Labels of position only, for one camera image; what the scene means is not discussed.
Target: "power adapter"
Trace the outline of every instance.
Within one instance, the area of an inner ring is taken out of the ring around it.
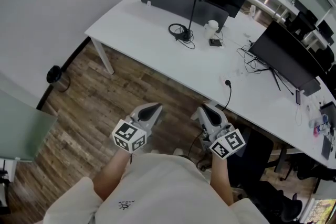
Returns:
[[[209,45],[214,47],[221,47],[222,43],[219,39],[209,39]]]

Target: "smartphone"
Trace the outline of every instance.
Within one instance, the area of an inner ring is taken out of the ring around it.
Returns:
[[[301,93],[299,90],[296,90],[296,104],[301,104]]]

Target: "printed logo on shirt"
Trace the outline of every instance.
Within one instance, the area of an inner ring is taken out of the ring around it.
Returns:
[[[128,209],[134,201],[120,201],[119,209],[125,210]]]

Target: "small device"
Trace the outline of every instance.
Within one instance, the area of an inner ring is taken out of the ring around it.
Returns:
[[[324,136],[322,156],[326,159],[329,159],[330,152],[331,152],[331,141],[326,136]]]
[[[219,39],[209,39],[209,45],[214,47],[221,47],[222,43]]]
[[[301,93],[299,90],[296,90],[296,104],[301,104]]]
[[[253,18],[255,15],[256,15],[256,6],[255,5],[251,5],[248,17]]]

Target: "white desk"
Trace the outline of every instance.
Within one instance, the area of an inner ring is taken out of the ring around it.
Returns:
[[[233,90],[229,110],[320,163],[336,168],[334,152],[329,161],[325,160],[321,155],[323,136],[314,137],[308,127],[309,119],[319,115],[318,102],[336,102],[324,83],[321,81],[322,90],[317,94],[309,98],[302,96],[302,105],[297,107],[295,97],[281,82],[282,91],[278,90],[270,72],[246,72],[244,61],[236,50],[246,45],[248,39],[255,41],[265,27],[242,13],[234,19],[229,17],[223,28],[225,47],[218,48],[210,47],[203,38],[203,27],[192,23],[196,48],[190,50],[169,34],[168,26],[172,23],[188,25],[188,20],[149,7],[140,0],[123,0],[95,22],[86,34],[92,38],[110,73],[113,69],[102,44],[223,106],[228,101],[229,88],[223,86],[221,78],[229,79]]]

